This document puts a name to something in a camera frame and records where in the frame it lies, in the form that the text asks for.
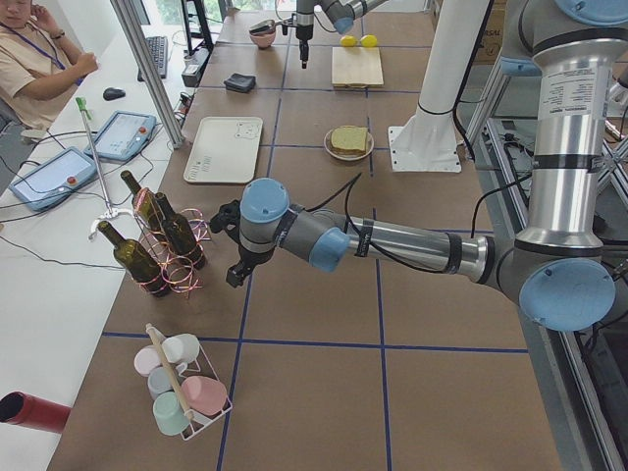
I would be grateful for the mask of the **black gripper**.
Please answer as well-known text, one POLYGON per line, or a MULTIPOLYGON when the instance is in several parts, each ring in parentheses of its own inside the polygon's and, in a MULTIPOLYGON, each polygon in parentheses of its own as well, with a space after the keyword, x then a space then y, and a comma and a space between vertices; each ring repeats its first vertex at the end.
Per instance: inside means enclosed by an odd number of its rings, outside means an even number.
POLYGON ((299 58, 301 68, 307 67, 309 61, 308 43, 313 38, 314 32, 314 13, 292 13, 288 18, 281 20, 281 25, 285 31, 288 31, 289 27, 295 29, 295 36, 300 41, 299 58))
POLYGON ((218 213, 210 220, 210 231, 213 234, 225 232, 237 244, 239 261, 227 271, 226 281, 233 288, 240 287, 254 269, 268 262, 275 251, 275 245, 254 243, 240 236, 239 201, 220 206, 218 213))

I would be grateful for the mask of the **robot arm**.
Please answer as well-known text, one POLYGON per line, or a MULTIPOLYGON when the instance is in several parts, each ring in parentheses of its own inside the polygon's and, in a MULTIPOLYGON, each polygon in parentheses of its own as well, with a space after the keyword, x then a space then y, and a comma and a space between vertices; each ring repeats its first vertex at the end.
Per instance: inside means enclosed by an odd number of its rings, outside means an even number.
POLYGON ((501 59, 512 74, 541 78, 530 201, 513 239, 462 237, 337 214, 293 203, 279 182, 249 183, 241 199, 210 220, 239 260, 227 281, 239 287, 284 249, 331 272, 346 254, 388 258, 431 274, 462 275, 501 291, 531 321, 573 332, 601 320, 616 288, 602 265, 593 222, 602 168, 608 89, 627 49, 623 1, 510 1, 501 59))
POLYGON ((283 34, 288 33, 290 27, 295 29, 298 39, 299 59, 301 68, 306 69, 309 61, 308 42, 313 38, 315 8, 319 6, 322 12, 339 34, 349 32, 354 21, 375 10, 386 0, 352 0, 343 3, 340 0, 297 0, 296 10, 286 20, 279 21, 283 34))

